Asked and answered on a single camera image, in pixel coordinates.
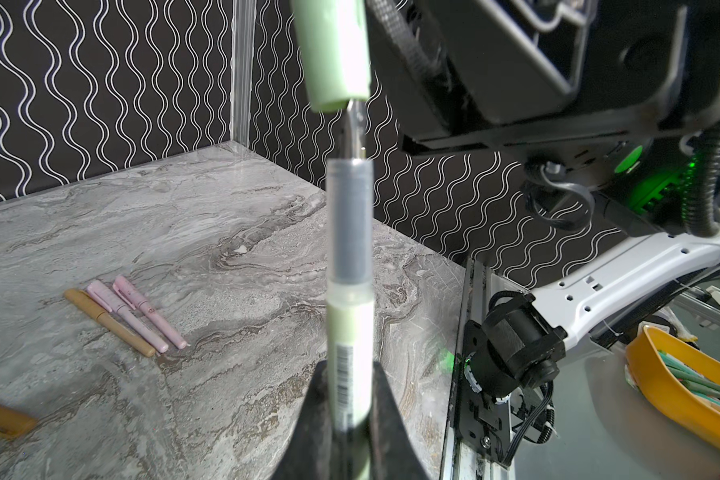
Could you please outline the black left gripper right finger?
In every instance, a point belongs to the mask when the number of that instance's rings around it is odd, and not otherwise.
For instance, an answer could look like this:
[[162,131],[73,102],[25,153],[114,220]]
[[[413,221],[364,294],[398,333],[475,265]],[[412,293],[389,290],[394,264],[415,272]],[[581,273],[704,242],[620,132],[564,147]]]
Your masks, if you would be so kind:
[[417,457],[382,365],[373,363],[369,413],[372,479],[428,479]]

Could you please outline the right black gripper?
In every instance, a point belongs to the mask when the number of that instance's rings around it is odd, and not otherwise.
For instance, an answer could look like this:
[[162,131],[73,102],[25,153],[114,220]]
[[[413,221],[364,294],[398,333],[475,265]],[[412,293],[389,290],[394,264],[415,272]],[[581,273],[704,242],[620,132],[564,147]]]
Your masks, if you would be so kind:
[[412,156],[681,136],[720,119],[720,1],[366,3]]

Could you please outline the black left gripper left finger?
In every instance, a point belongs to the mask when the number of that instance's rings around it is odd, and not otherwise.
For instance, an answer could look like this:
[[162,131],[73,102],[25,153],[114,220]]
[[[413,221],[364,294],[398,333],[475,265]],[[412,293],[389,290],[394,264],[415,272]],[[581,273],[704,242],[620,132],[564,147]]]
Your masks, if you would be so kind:
[[327,362],[323,360],[315,366],[292,437],[271,479],[328,479],[332,439]]

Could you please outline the green pen cap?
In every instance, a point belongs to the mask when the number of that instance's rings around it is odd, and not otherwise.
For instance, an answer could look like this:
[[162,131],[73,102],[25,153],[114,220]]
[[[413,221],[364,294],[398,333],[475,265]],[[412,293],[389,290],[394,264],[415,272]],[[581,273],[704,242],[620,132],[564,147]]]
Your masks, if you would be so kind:
[[343,110],[370,98],[371,69],[365,5],[357,0],[291,3],[310,108]]

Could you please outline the pink pen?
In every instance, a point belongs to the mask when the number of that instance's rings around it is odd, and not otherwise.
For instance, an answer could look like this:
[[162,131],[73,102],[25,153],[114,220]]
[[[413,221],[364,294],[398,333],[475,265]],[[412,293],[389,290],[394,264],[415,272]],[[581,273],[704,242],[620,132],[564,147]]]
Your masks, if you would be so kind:
[[112,287],[123,301],[132,309],[140,311],[178,350],[183,350],[189,346],[184,337],[125,276],[116,276]]

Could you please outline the white pen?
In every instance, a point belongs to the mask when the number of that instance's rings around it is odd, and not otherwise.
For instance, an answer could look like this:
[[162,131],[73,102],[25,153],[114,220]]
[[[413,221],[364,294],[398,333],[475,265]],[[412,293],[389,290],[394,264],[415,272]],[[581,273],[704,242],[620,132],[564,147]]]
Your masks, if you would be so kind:
[[169,349],[167,342],[158,334],[149,329],[132,312],[131,308],[106,284],[96,279],[86,288],[86,292],[108,312],[115,313],[124,320],[135,332],[146,342],[155,348],[160,354],[166,353]]

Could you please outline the tan pen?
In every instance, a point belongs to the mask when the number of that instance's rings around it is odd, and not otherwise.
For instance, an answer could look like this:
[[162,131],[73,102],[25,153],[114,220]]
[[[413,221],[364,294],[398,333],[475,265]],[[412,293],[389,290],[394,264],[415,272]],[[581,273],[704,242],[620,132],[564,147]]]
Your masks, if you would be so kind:
[[150,358],[156,354],[153,346],[115,320],[107,310],[94,301],[87,293],[79,289],[71,288],[65,290],[63,295],[65,299],[76,308],[143,356]]

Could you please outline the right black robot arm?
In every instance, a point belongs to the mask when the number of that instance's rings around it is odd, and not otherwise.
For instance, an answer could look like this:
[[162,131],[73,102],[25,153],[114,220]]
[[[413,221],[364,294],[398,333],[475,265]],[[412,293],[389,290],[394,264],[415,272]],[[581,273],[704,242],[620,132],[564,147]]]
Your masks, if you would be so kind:
[[720,1],[368,1],[374,69],[412,156],[522,163],[534,219],[626,234],[528,294],[497,293],[462,377],[502,398],[596,325],[720,262]]

